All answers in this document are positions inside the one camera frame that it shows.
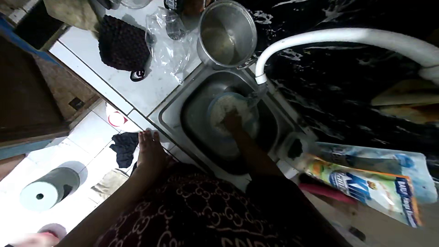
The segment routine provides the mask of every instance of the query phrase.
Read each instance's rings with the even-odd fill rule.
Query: running water
[[[259,101],[266,95],[268,92],[268,86],[267,83],[262,83],[258,85],[258,89],[252,93],[250,93],[247,96],[248,99],[248,107],[252,109],[253,107],[256,107],[259,103]]]

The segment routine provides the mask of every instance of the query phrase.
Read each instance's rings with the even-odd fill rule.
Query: faucet
[[[255,79],[258,84],[267,81],[264,66],[268,58],[288,47],[327,41],[342,41],[369,44],[396,51],[423,68],[419,75],[439,85],[439,48],[425,41],[390,31],[369,28],[334,28],[301,33],[270,45],[256,63]]]

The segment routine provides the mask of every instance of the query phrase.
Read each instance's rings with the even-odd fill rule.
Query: black marble countertop
[[[295,34],[339,27],[366,27],[424,40],[439,28],[436,1],[237,0],[250,10],[260,55]],[[357,43],[324,42],[273,55],[267,76],[313,127],[320,141],[420,152],[439,178],[439,128],[381,113],[371,99],[420,66],[393,51]]]

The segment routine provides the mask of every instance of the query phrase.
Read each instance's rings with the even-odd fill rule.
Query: metal pot
[[[206,65],[224,68],[248,68],[258,40],[252,16],[244,6],[231,0],[209,5],[199,23],[197,53]]]

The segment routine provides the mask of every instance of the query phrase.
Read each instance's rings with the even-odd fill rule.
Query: stainless steel sink
[[[248,177],[244,161],[233,140],[219,138],[208,124],[207,108],[223,92],[243,96],[258,85],[248,69],[213,70],[199,65],[148,117],[170,140],[176,143],[207,172],[217,177],[227,174]],[[298,115],[287,113],[271,93],[257,104],[259,126],[255,141],[277,161],[277,147],[292,131],[301,131]]]
[[[220,71],[211,74],[186,98],[181,109],[184,133],[194,144],[230,174],[246,174],[244,160],[231,138],[224,138],[212,129],[208,120],[208,107],[213,99],[224,92],[235,92],[247,97],[254,90],[239,71]],[[257,105],[259,119],[252,128],[256,143],[269,152],[277,136],[277,122],[264,101]]]

